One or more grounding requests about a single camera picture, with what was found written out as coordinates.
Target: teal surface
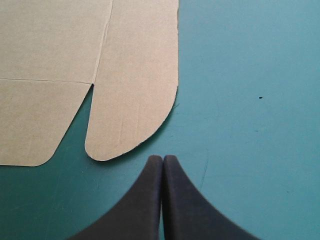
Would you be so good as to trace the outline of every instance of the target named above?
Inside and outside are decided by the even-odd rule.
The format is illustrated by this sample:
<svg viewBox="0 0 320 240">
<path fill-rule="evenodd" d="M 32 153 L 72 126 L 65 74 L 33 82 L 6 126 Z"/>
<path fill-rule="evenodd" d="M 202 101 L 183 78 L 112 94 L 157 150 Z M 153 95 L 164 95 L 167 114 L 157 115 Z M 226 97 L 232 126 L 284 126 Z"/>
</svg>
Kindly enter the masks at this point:
<svg viewBox="0 0 320 240">
<path fill-rule="evenodd" d="M 175 108 L 130 153 L 86 155 L 91 89 L 49 162 L 1 166 L 0 239 L 82 230 L 151 154 L 177 155 L 204 196 L 258 237 L 320 239 L 320 1 L 181 0 L 179 74 Z"/>
</svg>

